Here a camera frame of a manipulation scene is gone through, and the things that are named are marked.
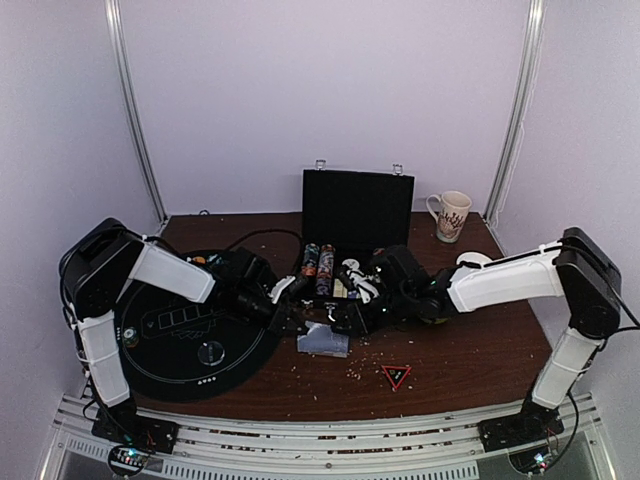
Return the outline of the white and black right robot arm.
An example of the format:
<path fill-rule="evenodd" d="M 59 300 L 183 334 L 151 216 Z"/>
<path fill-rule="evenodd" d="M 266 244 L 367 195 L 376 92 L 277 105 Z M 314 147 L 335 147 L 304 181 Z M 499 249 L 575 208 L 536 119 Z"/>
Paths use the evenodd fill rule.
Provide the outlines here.
<path fill-rule="evenodd" d="M 559 407 L 597 353 L 631 312 L 621 295 L 619 268 L 580 228 L 554 242 L 493 260 L 461 254 L 455 266 L 430 275 L 405 245 L 394 245 L 364 267 L 345 264 L 339 278 L 360 299 L 333 315 L 332 329 L 367 336 L 396 321 L 451 318 L 485 307 L 562 298 L 569 320 L 518 413 L 479 423 L 485 451 L 497 451 L 560 434 Z"/>

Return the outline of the blue checkered playing card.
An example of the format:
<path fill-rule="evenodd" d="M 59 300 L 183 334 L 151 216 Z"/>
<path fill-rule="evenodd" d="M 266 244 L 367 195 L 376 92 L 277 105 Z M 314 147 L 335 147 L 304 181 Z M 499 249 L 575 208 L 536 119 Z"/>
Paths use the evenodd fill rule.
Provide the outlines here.
<path fill-rule="evenodd" d="M 305 326 L 307 327 L 306 336 L 310 338 L 330 338 L 333 335 L 331 326 L 328 324 L 307 321 Z"/>

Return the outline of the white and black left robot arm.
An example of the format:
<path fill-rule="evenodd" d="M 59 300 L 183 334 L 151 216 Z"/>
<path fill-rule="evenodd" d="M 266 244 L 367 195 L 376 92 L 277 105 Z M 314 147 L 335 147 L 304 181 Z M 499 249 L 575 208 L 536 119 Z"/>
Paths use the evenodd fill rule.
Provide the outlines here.
<path fill-rule="evenodd" d="M 224 394 L 305 328 L 293 310 L 306 277 L 278 277 L 240 244 L 178 253 L 116 219 L 61 259 L 60 297 L 98 407 L 92 432 L 145 453 L 171 453 L 174 422 L 135 399 L 189 403 Z"/>

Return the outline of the black poker chip case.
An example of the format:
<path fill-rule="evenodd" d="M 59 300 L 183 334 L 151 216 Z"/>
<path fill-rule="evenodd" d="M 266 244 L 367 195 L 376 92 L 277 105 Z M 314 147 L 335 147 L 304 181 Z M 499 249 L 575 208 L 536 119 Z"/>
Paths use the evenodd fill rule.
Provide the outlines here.
<path fill-rule="evenodd" d="M 302 172 L 301 247 L 294 267 L 301 273 L 305 246 L 331 244 L 335 248 L 329 296 L 315 294 L 315 277 L 298 294 L 314 307 L 333 303 L 336 332 L 344 333 L 344 308 L 359 299 L 333 297 L 335 279 L 343 283 L 342 261 L 356 259 L 366 267 L 371 258 L 409 240 L 415 178 L 410 175 L 366 171 L 305 169 Z"/>

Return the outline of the grey card deck box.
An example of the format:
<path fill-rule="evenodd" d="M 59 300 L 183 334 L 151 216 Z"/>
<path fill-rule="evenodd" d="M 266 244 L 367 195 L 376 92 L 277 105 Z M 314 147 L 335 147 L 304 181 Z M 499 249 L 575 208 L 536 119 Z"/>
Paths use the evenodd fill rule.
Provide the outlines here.
<path fill-rule="evenodd" d="M 346 358 L 349 353 L 349 338 L 344 335 L 312 336 L 297 338 L 297 351 L 310 355 Z"/>

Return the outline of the clear black round button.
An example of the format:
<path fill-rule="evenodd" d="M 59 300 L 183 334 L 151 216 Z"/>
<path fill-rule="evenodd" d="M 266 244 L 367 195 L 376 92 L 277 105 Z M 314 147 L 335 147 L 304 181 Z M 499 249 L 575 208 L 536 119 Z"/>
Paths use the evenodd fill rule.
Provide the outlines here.
<path fill-rule="evenodd" d="M 197 358 L 201 364 L 207 367 L 219 365 L 225 359 L 224 346 L 217 341 L 203 342 L 197 351 Z"/>

